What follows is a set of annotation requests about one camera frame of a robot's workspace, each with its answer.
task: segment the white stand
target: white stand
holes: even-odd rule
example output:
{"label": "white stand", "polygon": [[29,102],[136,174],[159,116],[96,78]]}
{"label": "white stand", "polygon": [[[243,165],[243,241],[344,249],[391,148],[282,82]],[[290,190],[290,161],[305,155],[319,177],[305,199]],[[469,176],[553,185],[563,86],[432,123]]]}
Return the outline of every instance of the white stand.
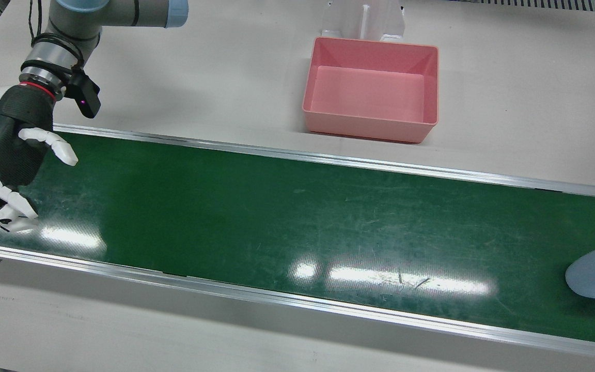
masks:
{"label": "white stand", "polygon": [[361,40],[400,41],[405,31],[398,0],[332,0],[321,35]]}

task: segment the robotic hand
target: robotic hand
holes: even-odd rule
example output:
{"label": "robotic hand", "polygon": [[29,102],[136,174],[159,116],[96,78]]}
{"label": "robotic hand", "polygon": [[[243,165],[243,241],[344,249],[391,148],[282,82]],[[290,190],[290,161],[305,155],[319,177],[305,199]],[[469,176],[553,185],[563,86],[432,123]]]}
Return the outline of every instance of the robotic hand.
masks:
{"label": "robotic hand", "polygon": [[52,0],[50,25],[33,40],[20,84],[0,88],[0,229],[38,224],[38,212],[19,186],[33,181],[48,149],[76,165],[73,148],[52,132],[52,112],[64,97],[75,99],[88,118],[98,112],[100,88],[83,68],[102,26],[179,27],[187,14],[187,0]]}

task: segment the pink plastic container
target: pink plastic container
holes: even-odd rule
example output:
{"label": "pink plastic container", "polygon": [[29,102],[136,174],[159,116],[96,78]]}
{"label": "pink plastic container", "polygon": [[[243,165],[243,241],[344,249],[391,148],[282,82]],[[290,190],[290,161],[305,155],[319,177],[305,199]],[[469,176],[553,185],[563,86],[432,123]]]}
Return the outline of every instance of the pink plastic container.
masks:
{"label": "pink plastic container", "polygon": [[437,124],[437,48],[317,38],[302,109],[312,132],[419,143]]}

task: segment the black grate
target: black grate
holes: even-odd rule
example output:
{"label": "black grate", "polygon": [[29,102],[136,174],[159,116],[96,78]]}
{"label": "black grate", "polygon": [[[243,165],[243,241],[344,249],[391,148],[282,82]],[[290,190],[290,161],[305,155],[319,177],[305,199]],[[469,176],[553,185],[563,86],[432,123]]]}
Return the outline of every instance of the black grate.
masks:
{"label": "black grate", "polygon": [[595,0],[459,0],[468,3],[511,5],[551,9],[588,10],[595,12]]}

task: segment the conveyor belt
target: conveyor belt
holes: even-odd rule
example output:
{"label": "conveyor belt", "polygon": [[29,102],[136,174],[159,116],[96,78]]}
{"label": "conveyor belt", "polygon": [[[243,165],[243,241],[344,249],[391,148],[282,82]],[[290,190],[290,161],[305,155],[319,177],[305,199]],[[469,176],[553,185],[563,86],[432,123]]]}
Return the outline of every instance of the conveyor belt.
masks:
{"label": "conveyor belt", "polygon": [[0,245],[595,341],[595,197],[65,134]]}

